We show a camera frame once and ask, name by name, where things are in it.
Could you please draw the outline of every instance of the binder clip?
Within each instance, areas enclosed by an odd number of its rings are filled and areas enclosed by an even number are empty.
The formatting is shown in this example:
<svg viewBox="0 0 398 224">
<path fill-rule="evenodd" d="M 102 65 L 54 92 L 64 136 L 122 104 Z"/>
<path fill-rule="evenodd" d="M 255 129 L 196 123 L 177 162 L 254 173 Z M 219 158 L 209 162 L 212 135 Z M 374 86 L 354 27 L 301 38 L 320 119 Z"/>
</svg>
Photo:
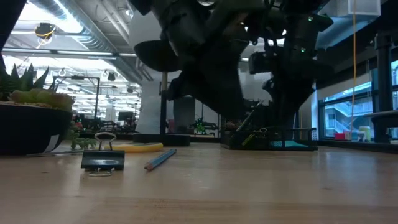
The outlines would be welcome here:
<svg viewBox="0 0 398 224">
<path fill-rule="evenodd" d="M 110 150 L 102 150 L 103 140 L 98 136 L 107 135 L 113 138 L 109 140 Z M 90 170 L 90 177 L 108 177 L 114 170 L 124 169 L 124 151 L 114 151 L 112 142 L 116 139 L 113 133 L 97 133 L 94 138 L 99 141 L 98 150 L 84 150 L 81 159 L 81 168 Z"/>
</svg>

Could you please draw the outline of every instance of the blue pencil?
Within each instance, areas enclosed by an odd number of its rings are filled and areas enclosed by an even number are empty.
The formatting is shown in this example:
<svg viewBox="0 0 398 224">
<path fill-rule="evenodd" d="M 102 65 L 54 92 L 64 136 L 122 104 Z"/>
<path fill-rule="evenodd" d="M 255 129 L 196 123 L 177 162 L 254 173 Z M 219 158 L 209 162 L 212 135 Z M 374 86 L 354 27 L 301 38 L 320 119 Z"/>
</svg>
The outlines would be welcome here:
<svg viewBox="0 0 398 224">
<path fill-rule="evenodd" d="M 147 162 L 144 166 L 145 170 L 152 171 L 157 166 L 161 165 L 162 162 L 166 161 L 170 156 L 177 152 L 176 149 L 170 149 L 169 151 L 163 153 L 162 155 L 156 157 L 155 159 Z"/>
</svg>

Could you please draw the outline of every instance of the wooden table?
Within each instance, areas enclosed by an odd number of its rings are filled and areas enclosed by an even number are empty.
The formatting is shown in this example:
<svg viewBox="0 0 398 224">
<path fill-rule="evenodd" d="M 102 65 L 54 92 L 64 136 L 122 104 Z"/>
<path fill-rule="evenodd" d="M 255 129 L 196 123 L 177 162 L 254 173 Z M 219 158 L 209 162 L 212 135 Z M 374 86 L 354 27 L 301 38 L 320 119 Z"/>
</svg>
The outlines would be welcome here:
<svg viewBox="0 0 398 224">
<path fill-rule="evenodd" d="M 398 156 L 179 149 L 128 154 L 123 172 L 88 177 L 80 156 L 0 159 L 0 223 L 398 223 Z"/>
</svg>

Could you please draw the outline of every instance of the black planter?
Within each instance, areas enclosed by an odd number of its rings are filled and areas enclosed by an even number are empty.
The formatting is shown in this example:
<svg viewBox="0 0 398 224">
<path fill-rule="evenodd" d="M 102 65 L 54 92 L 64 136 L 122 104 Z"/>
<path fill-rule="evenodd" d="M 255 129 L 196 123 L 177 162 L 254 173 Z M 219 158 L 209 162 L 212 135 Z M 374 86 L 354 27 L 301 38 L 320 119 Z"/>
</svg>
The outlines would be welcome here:
<svg viewBox="0 0 398 224">
<path fill-rule="evenodd" d="M 0 105 L 0 154 L 50 152 L 65 137 L 72 113 L 34 106 Z"/>
</svg>

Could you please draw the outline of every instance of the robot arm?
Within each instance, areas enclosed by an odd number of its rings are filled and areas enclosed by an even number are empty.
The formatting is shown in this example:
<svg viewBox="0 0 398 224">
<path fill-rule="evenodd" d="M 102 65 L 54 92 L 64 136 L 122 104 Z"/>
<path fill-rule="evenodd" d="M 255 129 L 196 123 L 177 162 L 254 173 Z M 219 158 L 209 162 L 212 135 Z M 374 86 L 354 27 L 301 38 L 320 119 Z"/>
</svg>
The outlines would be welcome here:
<svg viewBox="0 0 398 224">
<path fill-rule="evenodd" d="M 264 89 L 278 106 L 280 120 L 313 93 L 319 74 L 332 72 L 313 59 L 318 33 L 333 24 L 316 14 L 329 0 L 283 0 L 278 7 L 275 0 L 218 0 L 211 6 L 197 0 L 130 1 L 143 15 L 152 11 L 162 28 L 160 41 L 135 47 L 138 57 L 161 72 L 182 71 L 170 84 L 169 100 L 191 95 L 227 118 L 240 119 L 239 59 L 258 38 L 264 39 L 264 51 L 250 56 L 249 70 L 272 72 Z M 281 38 L 283 47 L 276 44 Z"/>
</svg>

